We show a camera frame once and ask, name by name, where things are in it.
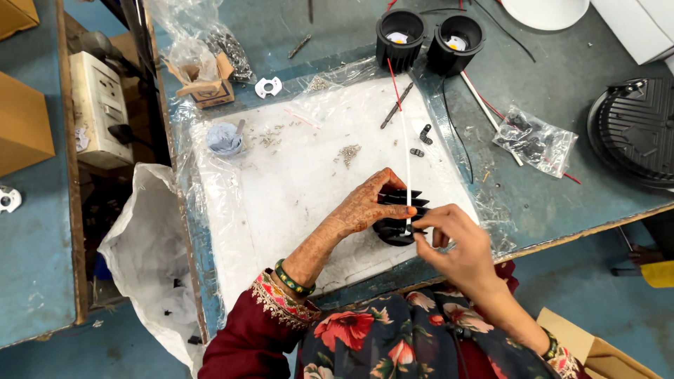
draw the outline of white wire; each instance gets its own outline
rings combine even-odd
[[[407,206],[412,206],[412,173],[410,170],[410,146],[407,142],[407,125],[405,125],[405,116],[402,114],[402,110],[399,112],[400,118],[402,120],[402,140],[405,142],[405,163],[407,166]],[[412,234],[408,229],[407,225],[412,224],[412,219],[407,219],[407,224],[405,225],[405,233],[402,235]]]
[[[499,126],[496,124],[496,121],[494,120],[494,117],[491,116],[491,113],[489,112],[489,109],[487,109],[487,106],[482,102],[482,99],[480,98],[480,95],[477,93],[477,90],[475,90],[475,87],[472,86],[472,83],[470,80],[468,80],[468,76],[466,76],[465,71],[461,71],[461,78],[463,78],[464,82],[466,82],[466,85],[468,86],[468,89],[472,92],[472,95],[475,97],[475,100],[477,100],[478,105],[480,105],[480,108],[482,108],[482,112],[484,112],[487,115],[487,118],[489,119],[489,122],[491,122],[491,126],[494,127],[496,132],[498,133],[499,131]],[[522,160],[520,157],[517,155],[512,150],[509,150],[510,154],[512,154],[513,158],[515,158],[515,161],[517,164],[521,167],[524,163],[522,163]]]

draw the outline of floral dupatta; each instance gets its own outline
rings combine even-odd
[[[298,377],[332,378],[459,378],[463,370],[448,330],[465,328],[484,352],[493,375],[502,378],[560,378],[534,351],[486,323],[465,297],[436,285],[407,294],[386,295],[363,307],[333,313],[314,322],[301,345]],[[466,358],[468,374],[476,360]]]

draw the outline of foot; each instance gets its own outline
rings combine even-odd
[[[665,261],[665,257],[660,250],[646,249],[641,245],[632,245],[633,252],[630,252],[630,260],[637,266],[650,263]]]

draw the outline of black cylindrical lamp housing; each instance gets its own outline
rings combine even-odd
[[[387,58],[393,72],[398,74],[412,67],[426,37],[426,23],[418,13],[409,9],[393,9],[377,21],[377,62],[388,70]],[[393,32],[407,35],[407,43],[391,41],[387,36]]]
[[[466,42],[463,51],[454,50],[446,44],[451,36]],[[450,16],[436,29],[428,49],[428,68],[441,76],[455,76],[466,68],[470,60],[485,46],[485,33],[474,19]]]

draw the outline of black bracket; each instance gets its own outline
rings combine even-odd
[[[426,124],[425,127],[423,127],[423,130],[419,134],[419,139],[422,140],[423,143],[425,143],[426,145],[433,144],[433,140],[426,136],[430,131],[431,131],[431,124],[428,123]]]

